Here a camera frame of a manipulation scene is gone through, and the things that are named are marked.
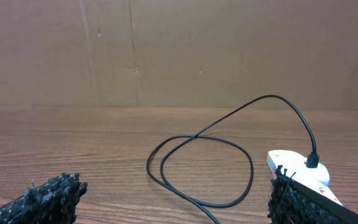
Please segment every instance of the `wooden table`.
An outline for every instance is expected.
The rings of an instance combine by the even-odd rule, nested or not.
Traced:
[[[31,186],[66,172],[89,183],[78,204],[77,223],[210,223],[194,205],[159,186],[145,170],[163,140],[193,134],[230,109],[0,107],[0,206]],[[304,111],[317,141],[320,162],[331,174],[338,199],[358,213],[358,111]],[[209,209],[222,223],[270,223],[272,192],[265,160],[269,150],[307,155],[308,135],[294,112],[243,110],[207,131],[243,146],[255,167],[250,194],[239,205]],[[181,142],[167,144],[159,160]],[[223,143],[195,140],[166,163],[179,190],[201,200],[230,202],[246,188],[249,163]]]

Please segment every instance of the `white charger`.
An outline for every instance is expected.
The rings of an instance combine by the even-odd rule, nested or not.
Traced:
[[[306,161],[307,158],[297,152],[272,150],[268,152],[266,163],[273,174],[273,179],[277,178],[275,174],[277,167],[282,165],[282,174],[284,174],[284,169],[287,169],[287,177],[291,177],[309,189],[343,206],[328,187],[329,173],[327,168],[321,163],[318,163],[317,168],[307,168]]]

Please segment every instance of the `wooden surface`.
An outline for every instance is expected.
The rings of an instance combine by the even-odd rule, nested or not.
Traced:
[[[0,105],[232,107],[269,93],[358,109],[358,1],[0,0]]]
[[[62,171],[81,172],[89,183],[77,223],[210,223],[191,203],[152,181],[148,155],[177,134],[195,133],[228,113],[207,108],[0,107],[0,206]],[[304,111],[321,162],[338,199],[358,213],[358,111]],[[207,132],[232,140],[252,156],[255,177],[239,205],[209,209],[222,223],[270,223],[272,188],[265,160],[272,149],[307,155],[310,140],[294,112],[245,110]],[[180,141],[157,154],[159,159]],[[196,140],[166,163],[171,183],[192,197],[224,203],[237,198],[249,178],[239,150]]]

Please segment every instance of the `cable plug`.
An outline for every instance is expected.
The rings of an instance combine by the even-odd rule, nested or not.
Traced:
[[[306,160],[306,167],[307,168],[317,168],[318,161],[320,157],[317,155],[317,153],[311,153],[308,155],[308,160]]]

